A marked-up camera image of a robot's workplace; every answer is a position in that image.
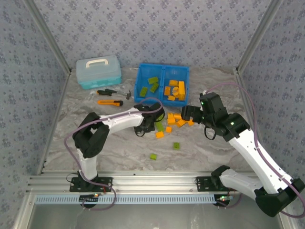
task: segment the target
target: green block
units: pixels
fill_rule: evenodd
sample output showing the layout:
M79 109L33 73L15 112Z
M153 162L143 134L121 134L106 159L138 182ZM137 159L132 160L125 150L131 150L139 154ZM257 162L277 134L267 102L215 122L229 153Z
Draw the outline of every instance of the green block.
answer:
M142 87L141 92L140 92L140 97L145 97L147 93L147 87Z
M173 143L173 149L179 150L180 149L180 143L179 142L174 142Z
M158 77L153 77L148 79L149 84L158 83L158 82L159 82Z
M156 154L151 154L150 159L151 160L157 160L157 155Z
M155 91L158 89L159 87L159 84L158 83L154 83L153 86L151 87L150 91L152 93L155 93Z
M163 127L163 125L162 125L162 123L161 122L157 122L157 123L155 123L155 125L156 125L156 127L157 127L157 130L160 132L160 131L165 131L165 129L164 129L164 127Z

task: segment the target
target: storage box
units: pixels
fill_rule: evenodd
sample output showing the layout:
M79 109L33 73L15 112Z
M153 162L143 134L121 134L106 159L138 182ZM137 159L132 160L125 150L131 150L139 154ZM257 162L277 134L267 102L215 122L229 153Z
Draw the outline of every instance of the storage box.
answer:
M150 89L151 84L148 84L148 79L152 77L158 77L159 79L159 88L155 93L149 92L146 94L145 98L153 97L161 100L161 102L166 106L186 106L188 100L189 92L189 67L186 66L176 66L176 65L162 65L162 64L150 64L150 63L141 63L138 70L137 80L134 87L134 101L136 103L141 102L144 98L140 97L140 92L142 87L147 87ZM166 86L169 86L170 80L184 81L185 85L185 100L178 101L169 101L168 96L164 95L164 89ZM146 103L153 104L155 100L148 100Z
M76 77L83 89L120 84L122 81L120 63L114 55L77 61Z

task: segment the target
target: orange utility knife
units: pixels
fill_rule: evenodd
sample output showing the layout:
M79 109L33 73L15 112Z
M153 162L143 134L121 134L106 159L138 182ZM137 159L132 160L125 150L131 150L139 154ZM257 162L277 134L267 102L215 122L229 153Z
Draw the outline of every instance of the orange utility knife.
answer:
M99 105L114 105L114 106L122 106L122 100L99 100L97 101Z

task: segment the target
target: blue plastic tray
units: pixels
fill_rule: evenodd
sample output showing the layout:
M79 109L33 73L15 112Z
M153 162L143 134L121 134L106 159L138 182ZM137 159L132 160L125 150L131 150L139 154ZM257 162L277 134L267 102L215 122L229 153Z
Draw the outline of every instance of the blue plastic tray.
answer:
M152 84L148 84L148 79L152 77L158 77L159 79L159 88L155 91L155 93L150 92ZM164 87L168 86L169 80L184 81L184 101L169 101L167 100L167 96L164 96ZM139 66L138 76L134 87L134 101L136 103L139 103L144 99L140 97L142 87L148 88L145 98L158 98L166 106L185 106L187 105L189 91L189 67L141 63ZM146 103L153 104L155 102L155 100L148 100Z

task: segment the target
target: wall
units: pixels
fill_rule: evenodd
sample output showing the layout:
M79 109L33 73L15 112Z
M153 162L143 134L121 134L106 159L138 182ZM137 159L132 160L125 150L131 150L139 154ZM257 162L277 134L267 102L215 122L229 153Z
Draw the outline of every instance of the wall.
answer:
M0 1L1 229L37 171L65 78L23 1Z
M122 66L237 66L269 1L35 0L71 68L112 54Z
M243 78L257 107L265 147L305 181L305 2L284 1ZM305 221L299 221L305 228Z

